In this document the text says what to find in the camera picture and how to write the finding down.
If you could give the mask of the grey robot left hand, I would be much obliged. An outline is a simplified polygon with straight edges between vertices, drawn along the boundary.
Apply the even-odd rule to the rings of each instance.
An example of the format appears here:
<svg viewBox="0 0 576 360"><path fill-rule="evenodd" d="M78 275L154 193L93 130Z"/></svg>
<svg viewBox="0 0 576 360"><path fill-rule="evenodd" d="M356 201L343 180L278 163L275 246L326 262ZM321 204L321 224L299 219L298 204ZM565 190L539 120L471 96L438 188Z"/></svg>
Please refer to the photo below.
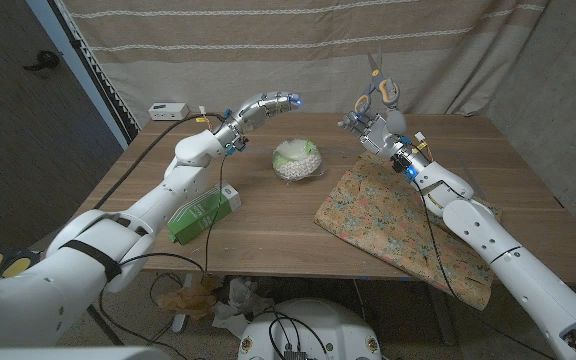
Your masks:
<svg viewBox="0 0 576 360"><path fill-rule="evenodd" d="M241 107L214 133L219 143L226 149L245 147L246 134L260 128L276 115L298 109L302 105L301 96L290 92L265 92L244 101Z"/></svg>

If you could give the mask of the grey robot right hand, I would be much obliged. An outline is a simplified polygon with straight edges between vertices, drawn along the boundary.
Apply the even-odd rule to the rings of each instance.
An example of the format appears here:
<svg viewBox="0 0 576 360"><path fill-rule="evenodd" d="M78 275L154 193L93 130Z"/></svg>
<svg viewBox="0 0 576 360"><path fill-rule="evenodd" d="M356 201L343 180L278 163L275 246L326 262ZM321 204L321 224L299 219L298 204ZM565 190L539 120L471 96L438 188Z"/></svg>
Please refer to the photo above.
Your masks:
<svg viewBox="0 0 576 360"><path fill-rule="evenodd" d="M368 152L388 159L397 173L415 178L431 163L404 135L407 124L399 110L388 110L386 116L349 111L337 125L357 137Z"/></svg>

